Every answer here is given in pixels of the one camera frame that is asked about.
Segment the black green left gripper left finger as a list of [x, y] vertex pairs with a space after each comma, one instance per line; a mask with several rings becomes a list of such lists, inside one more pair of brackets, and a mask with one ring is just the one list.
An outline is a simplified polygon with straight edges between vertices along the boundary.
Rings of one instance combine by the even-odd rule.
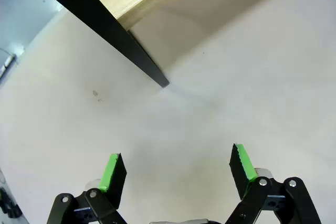
[[126, 175], [121, 154], [111, 154], [98, 186], [77, 197], [59, 194], [47, 223], [126, 223], [118, 213]]

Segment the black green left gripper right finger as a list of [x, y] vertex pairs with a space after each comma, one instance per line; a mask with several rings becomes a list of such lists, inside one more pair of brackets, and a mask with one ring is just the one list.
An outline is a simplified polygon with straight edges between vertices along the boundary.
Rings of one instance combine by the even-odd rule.
[[253, 167], [242, 144], [233, 145], [229, 165], [240, 203], [227, 223], [256, 223], [262, 211], [272, 211], [280, 223], [321, 222], [299, 177], [276, 181], [269, 170]]

